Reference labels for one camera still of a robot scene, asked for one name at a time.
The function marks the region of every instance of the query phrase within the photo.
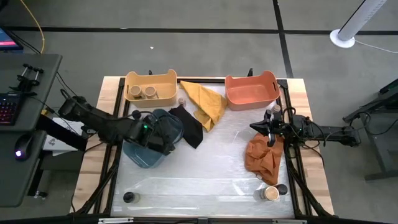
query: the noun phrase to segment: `computer mouse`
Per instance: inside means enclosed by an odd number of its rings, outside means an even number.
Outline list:
[[[24,134],[23,136],[19,137],[14,148],[14,155],[16,160],[25,161],[29,158],[32,142],[33,136],[30,133]]]

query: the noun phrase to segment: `yellow cloth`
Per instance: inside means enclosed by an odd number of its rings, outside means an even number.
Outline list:
[[[226,99],[219,93],[203,87],[201,84],[181,81],[182,88],[199,109],[193,114],[210,131],[224,115]]]

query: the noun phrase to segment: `floor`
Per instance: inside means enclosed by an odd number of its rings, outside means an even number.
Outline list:
[[[360,44],[339,49],[325,34],[277,32],[281,25],[285,30],[338,29],[361,0],[274,0],[279,3],[282,23],[275,18],[278,14],[272,0],[25,1],[44,27],[104,28],[96,30],[99,32],[45,32],[45,53],[63,55],[60,73],[93,105],[105,75],[125,75],[133,70],[165,73],[173,68],[180,76],[238,77],[253,68],[255,74],[271,70],[278,78],[303,78],[313,120],[340,126],[344,115],[398,77],[398,57],[394,54]],[[398,1],[388,1],[362,30],[392,30],[395,35],[356,38],[396,51],[397,20]],[[19,1],[11,1],[0,13],[0,25],[35,26]],[[212,33],[186,33],[186,29]],[[230,29],[246,29],[246,33]],[[38,32],[17,34],[40,48]],[[52,88],[47,102],[50,106],[60,106],[59,88],[58,83]],[[343,218],[397,223],[398,179],[365,182],[364,175],[377,172],[379,167],[365,135],[362,139],[356,148],[332,143],[321,148],[335,213]],[[26,199],[20,208],[1,209],[0,219],[68,213],[76,175],[56,173],[46,201]]]

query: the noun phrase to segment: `black cloth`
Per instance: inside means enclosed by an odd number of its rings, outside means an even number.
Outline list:
[[[184,127],[184,139],[190,146],[197,148],[203,140],[201,123],[186,111],[182,105],[172,108],[169,113],[181,120]]]

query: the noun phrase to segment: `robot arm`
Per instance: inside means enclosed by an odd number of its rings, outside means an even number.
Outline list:
[[[61,118],[79,121],[94,129],[100,141],[115,145],[123,139],[164,155],[174,150],[172,142],[163,138],[158,120],[153,115],[140,119],[139,111],[133,112],[134,119],[115,118],[113,115],[92,107],[82,96],[67,97],[59,109]]]
[[[361,143],[358,131],[351,126],[317,126],[310,118],[296,114],[293,115],[293,121],[288,124],[283,122],[280,113],[274,113],[274,118],[271,119],[270,110],[266,111],[262,121],[252,123],[250,127],[264,136],[269,136],[269,147],[274,145],[276,134],[297,143],[304,143],[309,140],[327,140],[340,142],[351,147],[356,147]]]

